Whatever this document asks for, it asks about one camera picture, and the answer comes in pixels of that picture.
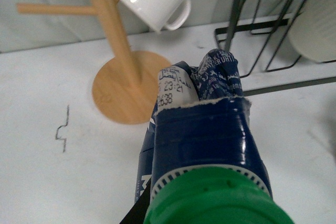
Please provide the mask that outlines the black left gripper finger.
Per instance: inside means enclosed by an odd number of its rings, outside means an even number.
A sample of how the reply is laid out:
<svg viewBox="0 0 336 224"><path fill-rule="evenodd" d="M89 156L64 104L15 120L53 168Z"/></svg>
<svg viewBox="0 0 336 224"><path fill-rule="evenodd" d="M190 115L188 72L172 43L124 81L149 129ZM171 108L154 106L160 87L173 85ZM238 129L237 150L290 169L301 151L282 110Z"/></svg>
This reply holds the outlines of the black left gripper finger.
<svg viewBox="0 0 336 224"><path fill-rule="evenodd" d="M147 209L150 204L150 186L148 182L146 189L140 196L139 200L133 205L126 216L121 220L120 224L143 224Z"/></svg>

